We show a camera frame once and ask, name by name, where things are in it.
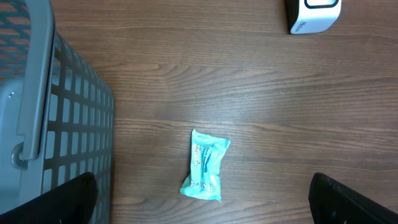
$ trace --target wooden table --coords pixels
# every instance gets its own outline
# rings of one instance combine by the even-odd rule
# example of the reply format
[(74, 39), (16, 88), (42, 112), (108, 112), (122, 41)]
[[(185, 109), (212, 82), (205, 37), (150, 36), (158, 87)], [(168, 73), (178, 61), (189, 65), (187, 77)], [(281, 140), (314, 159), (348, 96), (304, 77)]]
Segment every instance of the wooden table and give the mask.
[[(289, 35), (283, 0), (54, 0), (116, 99), (111, 223), (311, 223), (324, 172), (398, 212), (398, 1)], [(230, 138), (223, 202), (179, 194), (190, 135)]]

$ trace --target plastic packet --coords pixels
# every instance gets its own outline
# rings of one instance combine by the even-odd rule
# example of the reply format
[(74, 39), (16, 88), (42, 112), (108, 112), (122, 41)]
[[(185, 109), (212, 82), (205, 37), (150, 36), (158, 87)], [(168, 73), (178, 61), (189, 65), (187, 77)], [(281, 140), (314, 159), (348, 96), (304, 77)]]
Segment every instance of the plastic packet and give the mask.
[(191, 173), (181, 186), (181, 194), (221, 201), (220, 165), (230, 143), (229, 139), (192, 131)]

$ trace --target wooden surface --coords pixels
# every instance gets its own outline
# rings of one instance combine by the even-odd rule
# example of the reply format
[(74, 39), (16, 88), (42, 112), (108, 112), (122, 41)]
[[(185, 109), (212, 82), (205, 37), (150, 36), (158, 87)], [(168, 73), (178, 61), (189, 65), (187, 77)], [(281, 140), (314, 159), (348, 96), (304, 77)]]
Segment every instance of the wooden surface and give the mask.
[[(54, 0), (116, 99), (111, 223), (311, 223), (324, 172), (398, 212), (398, 2), (288, 35), (282, 0)], [(192, 129), (230, 138), (223, 203), (179, 194)]]

